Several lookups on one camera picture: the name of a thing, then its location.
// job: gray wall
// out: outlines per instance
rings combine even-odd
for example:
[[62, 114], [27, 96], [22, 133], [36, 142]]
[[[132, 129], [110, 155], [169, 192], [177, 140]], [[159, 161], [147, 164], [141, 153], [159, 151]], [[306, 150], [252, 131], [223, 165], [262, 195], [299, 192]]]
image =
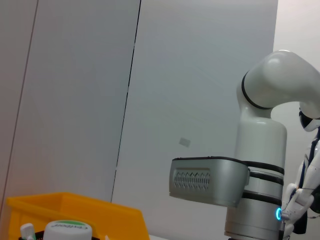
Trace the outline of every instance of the gray wall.
[[111, 200], [139, 5], [39, 1], [6, 197], [66, 191]]
[[150, 234], [228, 239], [225, 208], [169, 197], [170, 164], [233, 156], [236, 86], [273, 51], [277, 4], [142, 1], [112, 201], [141, 209]]
[[0, 206], [37, 0], [0, 1]]

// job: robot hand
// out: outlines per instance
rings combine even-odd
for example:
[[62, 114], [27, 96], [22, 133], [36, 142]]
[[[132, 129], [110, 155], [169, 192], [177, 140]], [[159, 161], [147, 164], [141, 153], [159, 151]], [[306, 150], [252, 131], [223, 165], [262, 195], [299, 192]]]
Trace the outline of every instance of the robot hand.
[[314, 196], [294, 183], [288, 185], [282, 201], [281, 215], [285, 222], [283, 239], [288, 240], [294, 230], [294, 224], [308, 210], [314, 201]]

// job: yellow plastic container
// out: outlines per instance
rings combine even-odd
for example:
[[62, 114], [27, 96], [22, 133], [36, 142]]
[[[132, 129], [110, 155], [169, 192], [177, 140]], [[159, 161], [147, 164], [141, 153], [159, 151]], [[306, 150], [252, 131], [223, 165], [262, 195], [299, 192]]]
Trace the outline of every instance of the yellow plastic container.
[[93, 237], [105, 240], [149, 240], [141, 211], [72, 193], [9, 197], [9, 240], [20, 237], [20, 226], [32, 223], [36, 232], [49, 222], [76, 220], [92, 227]]

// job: blue light ring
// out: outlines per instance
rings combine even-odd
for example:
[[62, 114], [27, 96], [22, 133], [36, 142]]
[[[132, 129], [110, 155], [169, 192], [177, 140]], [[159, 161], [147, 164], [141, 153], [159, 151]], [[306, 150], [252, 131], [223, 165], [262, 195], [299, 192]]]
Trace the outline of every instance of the blue light ring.
[[277, 220], [281, 220], [281, 208], [279, 207], [275, 212], [275, 217]]

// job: white bottle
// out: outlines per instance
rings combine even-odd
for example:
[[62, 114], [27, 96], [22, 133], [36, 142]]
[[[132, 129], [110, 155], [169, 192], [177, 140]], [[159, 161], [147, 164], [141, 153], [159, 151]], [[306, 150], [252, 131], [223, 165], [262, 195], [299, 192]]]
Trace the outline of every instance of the white bottle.
[[91, 240], [92, 228], [88, 224], [73, 220], [59, 220], [48, 223], [43, 240]]
[[36, 240], [35, 228], [31, 223], [24, 224], [20, 227], [21, 237], [24, 240]]

